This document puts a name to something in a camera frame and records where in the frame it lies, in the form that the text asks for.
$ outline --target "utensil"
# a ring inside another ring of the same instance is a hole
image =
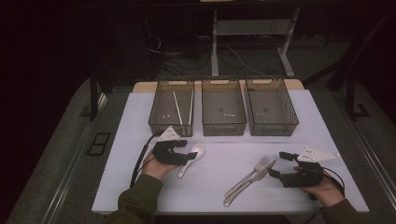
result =
[[[274,166],[275,162],[276,161],[271,161],[271,162],[267,163],[265,168],[261,172],[259,172],[258,174],[254,175],[253,177],[251,177],[239,189],[234,191],[228,198],[226,198],[225,201],[224,201],[224,205],[225,206],[229,206],[231,204],[231,202],[233,201],[233,199],[235,199],[235,197],[238,196],[238,194],[240,192],[242,192],[242,190],[246,189],[251,183],[263,179],[265,177],[265,175],[267,175],[267,173],[268,173],[268,168],[272,168]]]
[[[183,177],[184,173],[186,173],[187,168],[189,168],[189,166],[194,161],[198,160],[204,154],[204,151],[205,151],[204,144],[195,144],[194,146],[192,146],[190,153],[197,152],[197,155],[195,159],[187,161],[186,165],[181,167],[180,171],[177,174],[177,177],[178,178]]]
[[[259,160],[259,162],[257,162],[257,164],[254,166],[253,171],[250,174],[248,174],[247,176],[245,176],[245,178],[243,178],[241,181],[239,181],[239,183],[237,183],[235,186],[233,186],[230,190],[228,190],[227,193],[225,193],[224,197],[228,198],[228,196],[230,196],[234,191],[236,191],[237,189],[239,189],[239,187],[241,187],[243,184],[245,184],[245,182],[247,182],[247,180],[254,173],[259,173],[263,169],[265,169],[265,165],[267,164],[268,161],[270,161],[270,159],[268,159],[267,157],[264,157],[261,160]]]

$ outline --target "floor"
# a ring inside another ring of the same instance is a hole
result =
[[[288,52],[295,78],[304,80],[336,62],[349,43],[324,46],[323,37],[293,39]],[[160,76],[210,76],[210,42],[200,39],[199,54],[190,56],[169,48],[165,60],[156,63]],[[285,77],[276,48],[281,37],[238,36],[219,40],[221,75],[266,75]],[[394,201],[396,180],[396,127],[358,85],[356,103],[368,110],[370,117],[353,121],[345,113],[345,88],[330,92],[326,88],[331,74],[305,86],[310,90],[346,165],[355,179],[374,223],[390,224],[396,219]],[[106,103],[94,121],[84,113],[90,104],[89,80],[84,82],[49,141],[34,173],[17,202],[8,223],[99,223],[103,217],[91,211],[107,156],[117,132],[123,106],[132,86],[119,85],[106,94]],[[110,133],[102,156],[87,156],[96,133]],[[304,223],[312,214],[285,217],[191,217],[205,223]],[[178,222],[186,222],[180,217]],[[166,217],[157,223],[166,223]],[[324,223],[321,216],[310,222]]]

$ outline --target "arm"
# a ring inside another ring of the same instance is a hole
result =
[[[317,186],[302,190],[314,194],[323,204],[320,213],[327,224],[371,223],[355,210],[329,178],[323,178]]]
[[[175,165],[164,165],[154,159],[150,152],[144,159],[142,175],[133,187],[125,190],[119,197],[119,210],[104,220],[107,223],[153,223],[152,216],[157,211],[157,200],[166,174]]]

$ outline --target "person's left hand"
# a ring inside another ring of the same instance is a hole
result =
[[[152,151],[143,160],[143,164],[146,164],[142,169],[142,174],[151,175],[154,178],[163,180],[169,171],[176,169],[177,165],[167,165],[155,160]]]

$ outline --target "gray carpet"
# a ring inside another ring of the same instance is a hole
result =
[[[281,41],[263,39],[261,43],[255,43],[255,49],[237,50],[248,66],[272,73],[272,75],[284,75],[276,53],[276,47],[280,45]],[[324,47],[323,43],[323,38],[293,40],[288,55],[296,78],[303,80],[315,74],[338,60],[348,47],[348,43],[330,44],[328,47]],[[183,69],[185,76],[209,76],[210,63],[206,63],[208,55],[208,52],[204,52],[198,58],[177,56],[172,60],[187,68],[201,67],[200,69]],[[253,73],[242,68],[239,60],[227,49],[222,49],[221,55],[222,60],[219,60],[221,74],[247,75]],[[370,213],[366,216],[375,223],[394,223],[396,220],[395,210],[365,159],[361,143],[354,134],[350,120],[344,112],[345,93],[344,91],[328,92],[325,85],[329,78],[330,75],[321,78],[306,88],[311,90],[332,138],[369,206]],[[8,223],[41,223],[56,190],[62,187],[60,185],[64,175],[73,170],[72,168],[75,172],[69,180],[69,188],[61,188],[64,189],[64,194],[59,200],[61,202],[60,209],[52,213],[53,217],[46,216],[46,220],[49,220],[50,223],[99,223],[103,219],[101,215],[93,213],[91,208],[130,90],[131,88],[128,87],[119,87],[113,93],[108,94],[106,106],[100,112],[99,117],[94,122],[89,122],[88,118],[80,116],[84,106],[89,104],[89,82],[87,81],[81,86],[65,111],[64,117],[47,145],[43,157],[35,168]],[[364,104],[371,117],[359,118],[354,124],[360,127],[381,163],[389,171],[390,178],[395,180],[396,163],[393,162],[396,153],[394,150],[396,146],[395,126],[362,86],[357,89],[356,99],[357,103]],[[87,130],[91,130],[91,134],[84,139],[84,143],[81,143],[80,137],[85,136],[84,132]],[[85,152],[94,135],[100,132],[111,133],[105,154],[99,157],[82,154],[79,162],[70,167],[73,157],[80,153],[78,150]],[[287,219],[292,224],[298,224],[303,223],[309,217],[310,215],[307,214],[287,216]],[[213,220],[225,222],[219,217]],[[260,222],[248,222],[243,218],[238,220],[239,222],[233,223],[270,223],[265,222],[262,216],[255,219]],[[310,223],[324,222],[321,216],[317,216]]]

